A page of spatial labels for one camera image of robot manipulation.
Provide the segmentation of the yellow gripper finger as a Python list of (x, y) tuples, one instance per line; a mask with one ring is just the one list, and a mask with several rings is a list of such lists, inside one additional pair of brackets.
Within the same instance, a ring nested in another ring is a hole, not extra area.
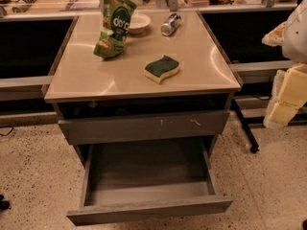
[(278, 70), (272, 86), (264, 126), (285, 127), (298, 110), (307, 103), (307, 65), (295, 64), (287, 71)]
[(282, 46), (284, 42), (285, 22), (282, 22), (262, 38), (262, 43), (271, 46)]

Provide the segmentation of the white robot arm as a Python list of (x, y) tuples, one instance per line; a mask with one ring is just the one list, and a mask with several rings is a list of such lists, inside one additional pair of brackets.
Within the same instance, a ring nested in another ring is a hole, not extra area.
[(264, 118), (266, 128), (285, 127), (307, 103), (307, 0), (266, 34), (262, 43), (281, 46), (283, 57), (294, 63), (287, 71), (277, 71)]

